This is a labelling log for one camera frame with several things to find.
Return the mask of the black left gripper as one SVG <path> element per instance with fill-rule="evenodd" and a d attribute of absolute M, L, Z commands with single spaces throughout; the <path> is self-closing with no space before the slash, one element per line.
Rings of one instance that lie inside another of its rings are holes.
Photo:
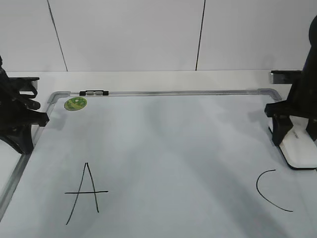
<path fill-rule="evenodd" d="M 37 90 L 15 89 L 0 68 L 0 139 L 19 154 L 30 154 L 34 149 L 31 126 L 45 127 L 49 122 L 47 113 L 39 111 L 37 95 Z"/>

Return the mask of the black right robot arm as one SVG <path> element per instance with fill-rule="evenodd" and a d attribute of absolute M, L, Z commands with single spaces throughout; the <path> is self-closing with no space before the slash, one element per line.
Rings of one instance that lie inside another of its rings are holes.
<path fill-rule="evenodd" d="M 317 139 L 317 19 L 309 28 L 309 50 L 301 77 L 296 79 L 284 101 L 266 104 L 264 112 L 272 118 L 272 141 L 279 146 L 293 127 L 291 116 L 308 119 L 306 132 L 310 138 Z"/>

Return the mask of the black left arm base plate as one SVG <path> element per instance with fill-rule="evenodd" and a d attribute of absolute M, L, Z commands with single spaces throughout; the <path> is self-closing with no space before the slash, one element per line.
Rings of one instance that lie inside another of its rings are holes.
<path fill-rule="evenodd" d="M 38 90 L 39 77 L 9 77 L 11 85 L 23 92 Z"/>

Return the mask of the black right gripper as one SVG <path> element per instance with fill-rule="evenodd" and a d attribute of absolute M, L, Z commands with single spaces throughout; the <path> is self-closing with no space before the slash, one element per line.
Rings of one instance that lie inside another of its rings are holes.
<path fill-rule="evenodd" d="M 285 101 L 267 104 L 264 109 L 267 117 L 272 118 L 272 141 L 279 146 L 286 134 L 292 129 L 291 116 L 308 119 L 306 132 L 313 141 L 317 139 L 317 110 L 296 106 Z"/>

